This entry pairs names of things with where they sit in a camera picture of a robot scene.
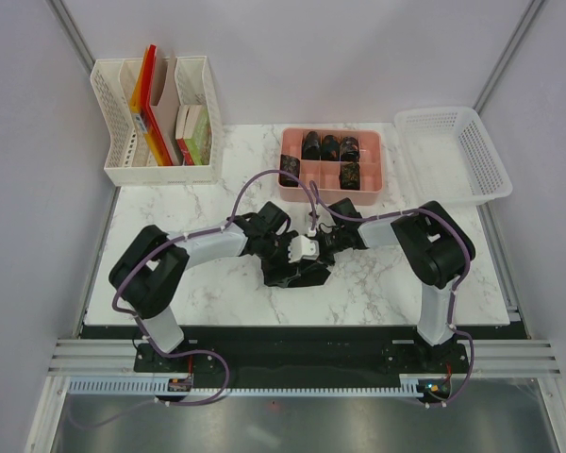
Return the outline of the long black necktie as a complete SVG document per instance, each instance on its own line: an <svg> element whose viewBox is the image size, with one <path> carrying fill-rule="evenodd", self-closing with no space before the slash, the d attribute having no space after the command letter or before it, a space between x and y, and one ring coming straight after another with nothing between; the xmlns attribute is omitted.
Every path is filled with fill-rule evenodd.
<svg viewBox="0 0 566 453"><path fill-rule="evenodd" d="M288 266L284 288L306 288L323 286L331 275L326 264L317 260L300 260Z"/></svg>

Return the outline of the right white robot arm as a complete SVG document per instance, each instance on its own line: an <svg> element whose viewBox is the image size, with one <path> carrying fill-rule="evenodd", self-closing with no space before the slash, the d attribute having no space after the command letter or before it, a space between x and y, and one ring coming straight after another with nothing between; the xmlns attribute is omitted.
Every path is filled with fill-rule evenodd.
<svg viewBox="0 0 566 453"><path fill-rule="evenodd" d="M319 226L320 257L333 263L346 249L398 245L421 282L421 311L409 355L422 370L437 370L453 354L458 330L458 286L470 271L475 247L442 205L430 201L399 214L363 218L348 198L330 205L333 226Z"/></svg>

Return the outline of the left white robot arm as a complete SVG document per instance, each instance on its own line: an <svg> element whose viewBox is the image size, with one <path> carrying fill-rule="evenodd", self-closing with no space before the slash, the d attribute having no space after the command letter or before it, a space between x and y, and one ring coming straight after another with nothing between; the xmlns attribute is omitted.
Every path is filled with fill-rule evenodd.
<svg viewBox="0 0 566 453"><path fill-rule="evenodd" d="M116 290L112 307L133 316L160 365L180 370L189 350L170 305L185 271L223 258L269 258L290 226L291 217L272 202L257 212L176 237L155 225L146 226L109 272L108 282Z"/></svg>

